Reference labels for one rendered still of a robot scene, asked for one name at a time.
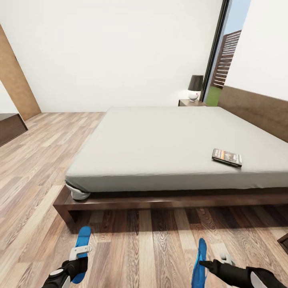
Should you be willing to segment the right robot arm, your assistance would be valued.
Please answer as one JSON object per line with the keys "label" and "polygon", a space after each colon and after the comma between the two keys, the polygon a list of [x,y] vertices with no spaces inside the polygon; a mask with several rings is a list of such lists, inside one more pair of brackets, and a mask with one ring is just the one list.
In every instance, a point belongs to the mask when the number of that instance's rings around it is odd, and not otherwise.
{"label": "right robot arm", "polygon": [[220,254],[222,259],[213,261],[199,261],[199,264],[209,268],[210,273],[214,273],[218,278],[230,286],[239,288],[287,288],[274,276],[274,274],[264,268],[246,266],[246,269],[236,266],[233,257],[228,253]]}

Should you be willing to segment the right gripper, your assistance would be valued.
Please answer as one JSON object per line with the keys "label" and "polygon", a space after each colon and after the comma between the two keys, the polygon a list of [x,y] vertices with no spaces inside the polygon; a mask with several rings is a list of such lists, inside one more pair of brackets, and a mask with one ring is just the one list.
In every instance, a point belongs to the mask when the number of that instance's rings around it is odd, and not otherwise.
{"label": "right gripper", "polygon": [[206,268],[209,268],[210,273],[214,273],[214,275],[216,275],[226,284],[241,288],[236,274],[237,266],[222,264],[217,259],[214,259],[213,261],[202,260],[199,261],[199,264]]}

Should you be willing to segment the sandal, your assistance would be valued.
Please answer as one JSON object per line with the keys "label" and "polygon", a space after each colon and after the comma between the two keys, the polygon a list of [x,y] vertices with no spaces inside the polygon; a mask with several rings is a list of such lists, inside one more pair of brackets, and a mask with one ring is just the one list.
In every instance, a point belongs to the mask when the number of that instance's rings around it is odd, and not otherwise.
{"label": "sandal", "polygon": [[[78,235],[78,239],[77,239],[77,243],[75,247],[87,246],[90,240],[91,232],[92,231],[89,226],[83,226],[79,231],[79,235]],[[85,254],[80,254],[77,256],[79,258],[82,258],[82,257],[87,257],[88,255],[87,253],[85,253]],[[77,274],[76,277],[72,280],[72,282],[74,284],[80,283],[84,279],[85,275],[86,273]]]}
{"label": "sandal", "polygon": [[206,245],[205,241],[200,238],[198,240],[198,254],[196,258],[196,263],[194,265],[193,271],[192,271],[192,278],[191,278],[191,288],[204,288],[205,287],[205,280],[207,276],[205,277],[205,268],[204,266],[199,264],[199,261],[206,259]]}

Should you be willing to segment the hardback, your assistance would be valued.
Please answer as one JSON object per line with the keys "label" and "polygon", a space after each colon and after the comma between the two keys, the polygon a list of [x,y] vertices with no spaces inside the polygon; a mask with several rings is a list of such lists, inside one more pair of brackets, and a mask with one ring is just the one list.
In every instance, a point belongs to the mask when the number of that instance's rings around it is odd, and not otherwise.
{"label": "hardback", "polygon": [[241,155],[214,148],[212,159],[242,167]]}

